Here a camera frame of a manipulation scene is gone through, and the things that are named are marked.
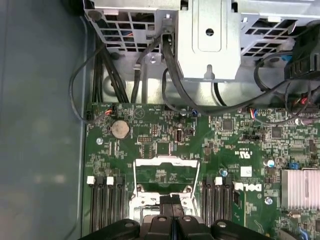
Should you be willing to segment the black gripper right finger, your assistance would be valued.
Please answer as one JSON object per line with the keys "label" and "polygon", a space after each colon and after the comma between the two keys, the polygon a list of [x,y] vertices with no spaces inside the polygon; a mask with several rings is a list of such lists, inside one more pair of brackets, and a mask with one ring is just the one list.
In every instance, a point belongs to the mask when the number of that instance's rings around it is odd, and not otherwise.
{"label": "black gripper right finger", "polygon": [[182,240],[265,240],[267,238],[261,233],[229,220],[220,219],[211,226],[207,226],[201,218],[185,215],[182,209],[174,210],[173,213],[178,213],[175,221]]}

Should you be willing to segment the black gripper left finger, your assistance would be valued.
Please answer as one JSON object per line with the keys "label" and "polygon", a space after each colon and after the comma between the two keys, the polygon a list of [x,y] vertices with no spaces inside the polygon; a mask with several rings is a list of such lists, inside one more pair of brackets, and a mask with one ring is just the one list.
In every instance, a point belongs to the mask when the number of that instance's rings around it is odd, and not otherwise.
{"label": "black gripper left finger", "polygon": [[126,218],[96,230],[82,240],[170,240],[174,220],[175,197],[160,197],[160,214],[147,215],[143,223]]}

